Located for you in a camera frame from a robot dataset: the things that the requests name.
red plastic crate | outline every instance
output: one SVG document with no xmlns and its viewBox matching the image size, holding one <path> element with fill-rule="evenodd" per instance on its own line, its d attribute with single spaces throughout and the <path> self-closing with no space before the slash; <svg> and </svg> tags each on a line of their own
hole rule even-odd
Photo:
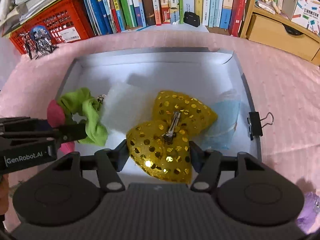
<svg viewBox="0 0 320 240">
<path fill-rule="evenodd" d="M 58 32 L 75 27 L 81 40 L 94 37 L 94 33 L 86 16 L 83 0 L 61 0 L 56 4 L 37 14 L 25 22 L 20 28 L 13 31 L 10 36 L 11 42 L 21 54 L 27 53 L 21 33 L 29 33 L 36 25 L 43 25 L 51 33 L 52 44 L 64 43 L 65 41 Z"/>
</svg>

gold sequin bow hair clip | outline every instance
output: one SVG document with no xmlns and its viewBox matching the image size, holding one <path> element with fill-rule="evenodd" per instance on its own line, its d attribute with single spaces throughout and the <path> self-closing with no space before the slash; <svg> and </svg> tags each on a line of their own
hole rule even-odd
<svg viewBox="0 0 320 240">
<path fill-rule="evenodd" d="M 155 100 L 152 118 L 128 131 L 131 158 L 150 176 L 189 183 L 189 137 L 209 127 L 217 120 L 217 114 L 196 98 L 161 91 Z"/>
</svg>

black robotic device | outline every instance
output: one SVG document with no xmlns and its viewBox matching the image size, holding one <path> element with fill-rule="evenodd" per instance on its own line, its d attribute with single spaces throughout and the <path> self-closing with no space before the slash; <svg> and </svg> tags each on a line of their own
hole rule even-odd
<svg viewBox="0 0 320 240">
<path fill-rule="evenodd" d="M 50 137 L 48 131 L 43 131 L 44 137 L 38 131 L 39 146 L 43 147 L 42 139 L 54 138 L 45 143 L 49 142 L 56 150 L 66 141 L 63 138 L 80 139 L 84 127 L 75 128 L 58 128 L 54 133 L 51 131 Z M 3 132 L 0 139 L 8 137 Z M 26 143 L 24 147 L 29 152 L 35 146 Z M 190 152 L 191 163 L 198 173 L 190 188 L 184 184 L 131 183 L 126 189 L 117 173 L 129 156 L 125 140 L 114 150 L 104 149 L 90 156 L 80 156 L 78 152 L 65 155 L 17 189 L 13 206 L 22 223 L 10 236 L 2 234 L 2 238 L 298 240 L 306 237 L 295 225 L 304 198 L 293 183 L 248 153 L 223 156 L 218 151 L 202 151 L 193 142 Z M 44 163 L 49 157 L 25 162 L 30 167 L 34 161 L 38 165 L 40 159 Z M 2 174 L 15 168 L 5 165 Z M 96 170 L 100 187 L 82 177 L 84 170 Z M 222 171 L 234 171 L 235 177 L 217 187 Z"/>
</svg>

silver screw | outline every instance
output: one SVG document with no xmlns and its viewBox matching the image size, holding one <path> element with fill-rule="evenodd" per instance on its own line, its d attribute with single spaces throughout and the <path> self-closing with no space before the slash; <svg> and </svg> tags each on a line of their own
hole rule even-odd
<svg viewBox="0 0 320 240">
<path fill-rule="evenodd" d="M 118 190 L 122 188 L 122 185 L 119 182 L 110 182 L 107 184 L 107 188 L 110 190 Z"/>
<path fill-rule="evenodd" d="M 203 181 L 196 182 L 193 184 L 193 187 L 198 189 L 198 190 L 205 190 L 209 187 L 209 184 Z"/>
</svg>

white label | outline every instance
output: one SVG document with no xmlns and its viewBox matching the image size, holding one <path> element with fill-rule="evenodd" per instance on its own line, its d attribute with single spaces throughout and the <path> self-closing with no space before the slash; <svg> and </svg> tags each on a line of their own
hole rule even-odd
<svg viewBox="0 0 320 240">
<path fill-rule="evenodd" d="M 77 32 L 75 27 L 71 27 L 61 32 L 58 32 L 58 34 L 65 42 L 81 40 L 79 33 Z"/>
</svg>

